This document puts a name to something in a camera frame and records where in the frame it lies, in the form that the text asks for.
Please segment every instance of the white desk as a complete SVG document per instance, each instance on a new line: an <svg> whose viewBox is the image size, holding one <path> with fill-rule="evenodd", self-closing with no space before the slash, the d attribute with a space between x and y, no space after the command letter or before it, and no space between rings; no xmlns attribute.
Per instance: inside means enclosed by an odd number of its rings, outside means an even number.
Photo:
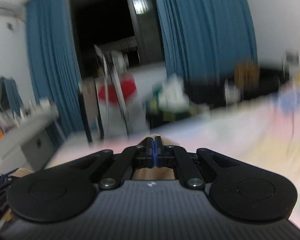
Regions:
<svg viewBox="0 0 300 240"><path fill-rule="evenodd" d="M0 173L16 168L39 170L55 150L45 129L59 118L56 107L44 109L23 121L0 139Z"/></svg>

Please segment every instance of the white logo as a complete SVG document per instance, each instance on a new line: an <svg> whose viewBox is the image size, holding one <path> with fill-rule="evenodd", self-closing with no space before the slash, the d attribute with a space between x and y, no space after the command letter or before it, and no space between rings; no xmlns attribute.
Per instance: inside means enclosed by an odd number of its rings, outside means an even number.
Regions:
<svg viewBox="0 0 300 240"><path fill-rule="evenodd" d="M148 183L148 186L149 187L154 187L155 185L157 185L154 181L151 181Z"/></svg>

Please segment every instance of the round black cover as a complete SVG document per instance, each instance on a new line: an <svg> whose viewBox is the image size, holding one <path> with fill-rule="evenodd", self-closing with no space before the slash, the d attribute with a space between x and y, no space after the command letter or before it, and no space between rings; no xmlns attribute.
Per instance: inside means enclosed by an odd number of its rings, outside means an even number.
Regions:
<svg viewBox="0 0 300 240"><path fill-rule="evenodd" d="M224 169L209 196L226 215L251 222L289 217L297 200L294 185L283 176L252 166Z"/></svg>
<svg viewBox="0 0 300 240"><path fill-rule="evenodd" d="M74 168L49 169L16 180L7 193L19 217L50 223L72 218L93 202L96 189L84 172Z"/></svg>

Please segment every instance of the red object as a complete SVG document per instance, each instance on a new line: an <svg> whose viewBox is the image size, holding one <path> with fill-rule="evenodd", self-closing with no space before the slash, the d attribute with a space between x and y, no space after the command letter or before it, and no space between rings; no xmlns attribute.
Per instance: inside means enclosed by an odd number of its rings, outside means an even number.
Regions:
<svg viewBox="0 0 300 240"><path fill-rule="evenodd" d="M132 76L126 76L120 78L120 85L121 85L124 101L129 100L137 92L136 84ZM117 94L112 84L108 85L108 93L109 93L109 102L117 105L118 104ZM100 87L98 96L100 101L106 100L106 91L104 85Z"/></svg>

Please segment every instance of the bed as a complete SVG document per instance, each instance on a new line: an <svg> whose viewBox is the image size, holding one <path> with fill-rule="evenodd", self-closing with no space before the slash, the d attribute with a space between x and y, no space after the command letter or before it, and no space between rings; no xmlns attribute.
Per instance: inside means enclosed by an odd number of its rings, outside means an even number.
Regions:
<svg viewBox="0 0 300 240"><path fill-rule="evenodd" d="M290 216L300 228L300 87L285 85L279 94L211 111L158 128L153 133L178 142L188 152L205 147L246 163L281 174L298 190ZM120 153L147 134L85 144L65 144L47 167L110 148Z"/></svg>

